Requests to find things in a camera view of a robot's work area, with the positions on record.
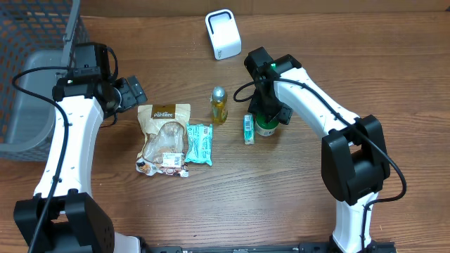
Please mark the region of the clear bottle with silver cap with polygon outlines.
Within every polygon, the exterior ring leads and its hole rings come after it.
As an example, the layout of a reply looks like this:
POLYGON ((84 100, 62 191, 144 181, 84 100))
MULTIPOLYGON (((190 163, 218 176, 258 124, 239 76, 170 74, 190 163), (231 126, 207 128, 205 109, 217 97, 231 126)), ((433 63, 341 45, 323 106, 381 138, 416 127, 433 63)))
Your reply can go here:
POLYGON ((212 120, 215 124, 223 124, 226 121, 228 116, 227 101, 228 94, 224 87, 214 87, 210 96, 210 103, 212 106, 212 120))

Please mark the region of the teal tissue pack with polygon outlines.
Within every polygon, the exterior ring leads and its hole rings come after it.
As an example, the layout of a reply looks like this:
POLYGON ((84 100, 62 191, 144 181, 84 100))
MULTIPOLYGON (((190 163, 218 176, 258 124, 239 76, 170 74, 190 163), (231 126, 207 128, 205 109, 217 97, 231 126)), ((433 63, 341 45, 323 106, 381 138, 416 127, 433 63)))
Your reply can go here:
POLYGON ((212 166, 213 125, 187 124, 188 152, 186 162, 212 166))

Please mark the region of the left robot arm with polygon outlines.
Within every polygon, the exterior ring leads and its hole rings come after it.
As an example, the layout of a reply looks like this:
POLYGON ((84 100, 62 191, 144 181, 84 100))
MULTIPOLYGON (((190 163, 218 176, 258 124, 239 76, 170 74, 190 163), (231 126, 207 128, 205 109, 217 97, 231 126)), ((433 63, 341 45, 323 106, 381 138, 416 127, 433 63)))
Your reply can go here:
POLYGON ((145 240, 115 231, 91 193, 91 168, 103 120, 147 101, 135 76, 119 78, 105 44, 75 47, 75 64, 44 101, 56 109, 49 157, 29 200, 16 202, 14 221, 29 252, 147 252, 145 240))

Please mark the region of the brown snack packet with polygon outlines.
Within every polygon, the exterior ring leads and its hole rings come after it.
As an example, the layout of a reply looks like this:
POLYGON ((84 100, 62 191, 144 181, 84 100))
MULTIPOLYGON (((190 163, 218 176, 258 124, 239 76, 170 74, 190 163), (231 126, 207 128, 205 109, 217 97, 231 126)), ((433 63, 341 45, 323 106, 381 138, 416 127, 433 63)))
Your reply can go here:
POLYGON ((138 121, 144 145, 136 169, 153 174, 179 174, 184 170, 184 136, 191 116, 189 104, 140 105, 138 121))

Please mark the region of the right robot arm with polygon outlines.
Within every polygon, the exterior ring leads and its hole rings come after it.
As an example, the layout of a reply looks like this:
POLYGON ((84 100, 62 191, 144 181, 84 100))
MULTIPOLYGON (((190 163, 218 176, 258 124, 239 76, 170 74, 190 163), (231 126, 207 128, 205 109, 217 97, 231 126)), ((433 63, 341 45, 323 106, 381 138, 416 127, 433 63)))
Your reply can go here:
POLYGON ((368 204, 390 176, 380 122, 336 103, 291 55, 274 60, 260 47, 248 53, 244 66, 255 82, 248 111, 259 135, 272 135, 297 113, 321 139, 321 176, 336 200, 336 224, 329 242, 302 243, 300 251, 395 252, 393 243, 370 236, 368 204))

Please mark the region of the green lid jar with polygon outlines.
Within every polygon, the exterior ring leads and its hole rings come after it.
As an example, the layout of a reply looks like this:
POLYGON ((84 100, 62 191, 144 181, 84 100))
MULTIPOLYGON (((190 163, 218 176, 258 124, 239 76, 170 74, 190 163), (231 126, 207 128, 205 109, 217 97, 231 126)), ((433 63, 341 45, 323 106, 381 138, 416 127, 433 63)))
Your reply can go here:
POLYGON ((279 121, 273 118, 270 122, 265 122, 265 116, 263 114, 256 114, 255 131, 260 136, 271 136, 275 133, 279 121))

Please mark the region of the small Kleenex tissue pack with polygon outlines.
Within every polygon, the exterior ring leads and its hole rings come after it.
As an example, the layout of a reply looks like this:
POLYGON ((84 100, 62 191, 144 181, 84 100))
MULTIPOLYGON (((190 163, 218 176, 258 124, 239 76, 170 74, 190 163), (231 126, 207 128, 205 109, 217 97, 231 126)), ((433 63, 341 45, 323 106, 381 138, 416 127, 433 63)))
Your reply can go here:
POLYGON ((243 138, 246 145, 255 144, 254 120, 251 114, 247 114, 243 118, 243 138))

